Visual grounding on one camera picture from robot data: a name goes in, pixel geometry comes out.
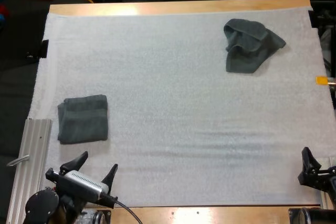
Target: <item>white foam mat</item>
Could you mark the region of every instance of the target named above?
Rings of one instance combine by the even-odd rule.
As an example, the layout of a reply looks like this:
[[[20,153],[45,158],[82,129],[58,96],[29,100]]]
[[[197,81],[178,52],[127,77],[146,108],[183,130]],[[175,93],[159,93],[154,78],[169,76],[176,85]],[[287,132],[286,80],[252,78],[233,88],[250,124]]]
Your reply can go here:
[[[46,168],[83,151],[82,172],[119,164],[113,194],[135,206],[318,204],[299,185],[301,151],[336,154],[336,121],[308,8],[190,15],[49,14],[31,118],[51,118]],[[263,23],[287,45],[253,74],[225,71],[231,18]],[[105,94],[109,139],[57,141],[57,105]]]

